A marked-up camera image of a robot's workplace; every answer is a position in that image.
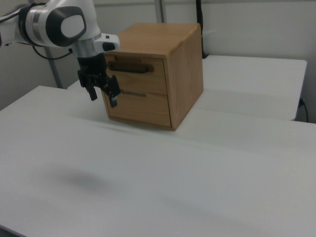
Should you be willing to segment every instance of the box top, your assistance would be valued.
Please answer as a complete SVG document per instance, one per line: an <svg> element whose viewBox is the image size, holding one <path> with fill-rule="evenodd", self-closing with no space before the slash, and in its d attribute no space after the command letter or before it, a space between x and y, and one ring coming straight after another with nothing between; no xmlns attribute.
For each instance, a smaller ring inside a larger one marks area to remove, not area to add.
<svg viewBox="0 0 316 237"><path fill-rule="evenodd" d="M135 23L118 34L120 49L107 54L166 58L196 30L199 24Z"/></svg>

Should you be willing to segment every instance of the table surface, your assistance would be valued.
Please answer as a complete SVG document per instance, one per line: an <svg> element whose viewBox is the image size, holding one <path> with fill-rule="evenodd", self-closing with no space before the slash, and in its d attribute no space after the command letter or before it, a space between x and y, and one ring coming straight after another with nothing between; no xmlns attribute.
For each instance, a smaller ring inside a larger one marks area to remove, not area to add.
<svg viewBox="0 0 316 237"><path fill-rule="evenodd" d="M316 126L193 108L176 132L38 87L0 112L0 225L28 237L314 237Z"/></svg>
<svg viewBox="0 0 316 237"><path fill-rule="evenodd" d="M303 60L208 56L204 93L194 107L294 120L306 65ZM85 92L79 81L68 89Z"/></svg>

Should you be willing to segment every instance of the drawer front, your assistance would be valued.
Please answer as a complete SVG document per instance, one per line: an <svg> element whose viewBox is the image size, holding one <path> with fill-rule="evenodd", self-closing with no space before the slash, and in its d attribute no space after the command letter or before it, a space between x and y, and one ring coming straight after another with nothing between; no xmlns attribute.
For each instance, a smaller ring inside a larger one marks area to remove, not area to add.
<svg viewBox="0 0 316 237"><path fill-rule="evenodd" d="M166 95L121 93L115 108L111 108L107 97L106 103L110 117L171 127Z"/></svg>
<svg viewBox="0 0 316 237"><path fill-rule="evenodd" d="M162 59L105 55L107 74L115 75L122 90L167 95Z"/></svg>

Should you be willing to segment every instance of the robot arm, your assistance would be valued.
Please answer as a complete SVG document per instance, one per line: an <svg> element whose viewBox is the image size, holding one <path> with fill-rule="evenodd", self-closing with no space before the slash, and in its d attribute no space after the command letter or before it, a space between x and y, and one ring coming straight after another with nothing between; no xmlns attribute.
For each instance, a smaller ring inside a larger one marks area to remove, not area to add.
<svg viewBox="0 0 316 237"><path fill-rule="evenodd" d="M118 49L119 38L102 34L92 0L50 0L17 6L0 17L0 47L13 42L33 46L71 46L78 58L78 76L82 87L97 98L94 87L101 88L112 107L120 94L115 76L106 75L103 53Z"/></svg>

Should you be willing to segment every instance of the wooden cabinet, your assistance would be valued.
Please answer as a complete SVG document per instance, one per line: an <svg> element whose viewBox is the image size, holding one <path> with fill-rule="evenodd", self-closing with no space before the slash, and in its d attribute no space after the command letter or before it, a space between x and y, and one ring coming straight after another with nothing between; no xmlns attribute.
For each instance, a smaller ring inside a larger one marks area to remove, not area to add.
<svg viewBox="0 0 316 237"><path fill-rule="evenodd" d="M137 23L118 36L105 54L122 92L115 108L103 95L109 118L176 130L203 92L199 24Z"/></svg>

